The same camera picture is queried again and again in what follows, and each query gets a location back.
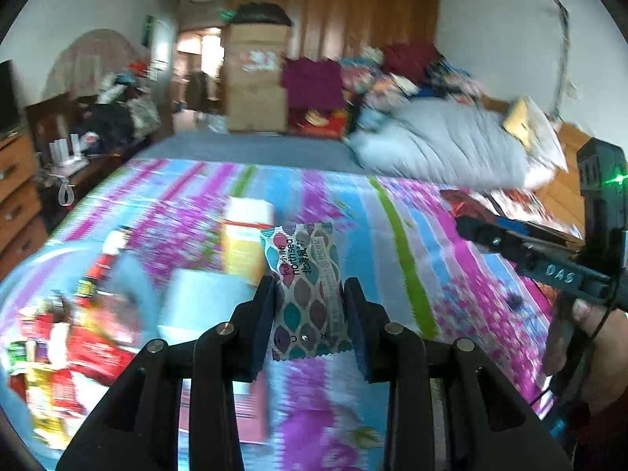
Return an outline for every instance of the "patterned snack packet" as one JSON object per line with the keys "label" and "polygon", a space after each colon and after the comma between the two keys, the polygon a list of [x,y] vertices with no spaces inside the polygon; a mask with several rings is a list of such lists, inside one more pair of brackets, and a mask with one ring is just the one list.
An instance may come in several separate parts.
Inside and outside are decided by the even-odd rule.
{"label": "patterned snack packet", "polygon": [[279,226],[261,233],[277,277],[272,327],[276,361],[349,351],[331,223]]}

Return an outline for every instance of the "wooden drawer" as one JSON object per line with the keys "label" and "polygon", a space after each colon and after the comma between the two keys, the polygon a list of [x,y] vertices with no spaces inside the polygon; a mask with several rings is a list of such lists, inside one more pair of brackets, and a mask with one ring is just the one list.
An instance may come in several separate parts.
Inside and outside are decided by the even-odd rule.
{"label": "wooden drawer", "polygon": [[35,253],[48,239],[46,227],[40,217],[34,218],[0,254],[0,281],[21,261]]}
{"label": "wooden drawer", "polygon": [[0,204],[0,252],[40,210],[42,204],[30,181]]}
{"label": "wooden drawer", "polygon": [[0,203],[34,173],[35,161],[28,136],[21,136],[0,149]]}

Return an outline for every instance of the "metal screw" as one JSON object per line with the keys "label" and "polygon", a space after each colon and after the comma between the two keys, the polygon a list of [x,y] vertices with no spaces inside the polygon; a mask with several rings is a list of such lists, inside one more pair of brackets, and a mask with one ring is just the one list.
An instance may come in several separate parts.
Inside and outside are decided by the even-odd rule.
{"label": "metal screw", "polygon": [[475,343],[468,338],[461,338],[456,342],[456,347],[458,347],[461,351],[471,352],[475,349]]}
{"label": "metal screw", "polygon": [[216,331],[218,332],[220,336],[230,335],[231,333],[234,332],[234,330],[235,330],[235,327],[233,324],[231,324],[231,322],[223,322],[219,324],[218,327],[216,328]]}
{"label": "metal screw", "polygon": [[149,341],[146,349],[148,352],[152,352],[153,354],[161,351],[161,349],[163,349],[163,340],[155,338],[154,340]]}
{"label": "metal screw", "polygon": [[384,326],[384,331],[390,335],[401,335],[403,326],[398,322],[389,322]]}

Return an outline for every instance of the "gray bed sheet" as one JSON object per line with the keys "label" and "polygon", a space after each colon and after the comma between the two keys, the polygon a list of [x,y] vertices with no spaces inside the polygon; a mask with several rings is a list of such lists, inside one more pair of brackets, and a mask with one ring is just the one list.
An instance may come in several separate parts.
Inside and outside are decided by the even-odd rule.
{"label": "gray bed sheet", "polygon": [[269,164],[362,175],[373,173],[359,166],[356,155],[342,142],[259,133],[181,131],[143,150],[137,157]]}

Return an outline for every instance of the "television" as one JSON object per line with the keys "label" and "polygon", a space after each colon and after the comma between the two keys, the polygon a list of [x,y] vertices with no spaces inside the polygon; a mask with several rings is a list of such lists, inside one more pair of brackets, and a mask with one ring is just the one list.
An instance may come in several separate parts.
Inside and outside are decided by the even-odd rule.
{"label": "television", "polygon": [[0,139],[18,127],[20,121],[11,78],[11,60],[7,60],[0,63]]}

